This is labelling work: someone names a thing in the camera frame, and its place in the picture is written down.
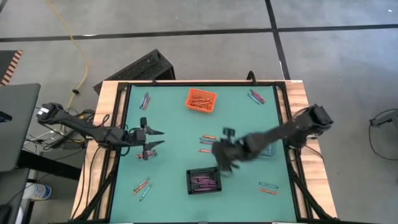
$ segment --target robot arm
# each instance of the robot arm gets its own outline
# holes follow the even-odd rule
[[[238,167],[233,161],[251,161],[269,144],[286,139],[292,147],[301,148],[307,142],[307,136],[319,136],[330,128],[333,121],[322,106],[313,105],[302,110],[293,120],[266,132],[250,133],[232,142],[234,130],[224,128],[227,139],[214,142],[211,148],[221,170],[232,171]]]
[[[143,146],[142,154],[145,160],[147,159],[146,151],[164,142],[157,141],[146,143],[146,134],[163,134],[163,132],[155,131],[148,127],[146,118],[141,118],[140,127],[133,128],[133,132],[130,133],[121,128],[95,126],[92,123],[70,115],[63,110],[62,105],[58,103],[43,104],[40,111],[36,114],[36,117],[37,122],[41,125],[62,124],[79,132],[84,137],[90,136],[99,146],[108,150],[116,150],[120,147]]]

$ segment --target orange basket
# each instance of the orange basket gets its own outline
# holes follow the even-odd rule
[[[213,112],[216,99],[216,93],[191,88],[189,89],[185,106],[191,110],[211,113]]]

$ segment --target gray floor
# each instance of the gray floor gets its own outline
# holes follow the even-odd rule
[[[74,34],[270,27],[264,1],[61,1],[54,6]],[[377,0],[272,0],[279,27],[398,23],[398,3]],[[0,37],[66,35],[44,0],[9,0],[0,13]],[[398,162],[385,161],[368,144],[369,119],[398,103],[398,30],[281,33],[292,79],[304,80],[311,103],[335,120],[320,140],[338,216],[359,222],[396,223]],[[95,109],[92,86],[153,49],[174,65],[178,79],[239,79],[253,70],[261,79],[282,79],[272,34],[228,34],[81,40],[89,76],[74,108]],[[84,63],[69,41],[0,43],[24,51],[11,84],[39,82],[39,103],[67,104]],[[30,133],[46,131],[32,122]],[[373,130],[376,150],[398,157],[396,130]],[[52,152],[60,157],[70,152]],[[83,154],[67,162],[81,166]],[[50,200],[35,204],[31,223],[65,221],[76,183],[48,176]]]

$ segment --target teal table surface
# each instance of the teal table surface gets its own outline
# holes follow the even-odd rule
[[[212,113],[185,106],[190,88],[217,94]],[[250,89],[262,95],[266,103],[258,105],[250,99]],[[141,110],[139,105],[146,92],[150,103]],[[129,128],[139,126],[141,117],[147,118],[152,129],[165,133],[148,136],[147,142],[165,142],[154,148],[158,155],[148,161],[136,157],[142,147],[132,147],[128,155],[121,157],[111,223],[296,222],[281,141],[274,143],[277,153],[271,159],[237,162],[240,169],[221,178],[221,192],[189,195],[187,191],[187,170],[216,165],[212,154],[198,152],[211,149],[199,143],[202,135],[222,138],[223,127],[229,127],[240,137],[279,125],[271,86],[133,86],[126,124]],[[140,202],[143,190],[133,195],[133,189],[147,177],[152,188]],[[278,185],[278,194],[260,192],[260,181]]]

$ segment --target orange and black striped tape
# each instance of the orange and black striped tape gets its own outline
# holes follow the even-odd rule
[[[14,74],[14,71],[17,68],[17,64],[18,64],[19,60],[21,59],[21,56],[22,56],[21,50],[18,50],[17,52],[15,52],[15,54],[10,62],[10,65],[8,66],[8,68],[6,70],[6,74],[4,74],[4,77],[2,78],[2,80],[0,82],[0,86],[8,85],[8,83],[11,81],[12,74]]]

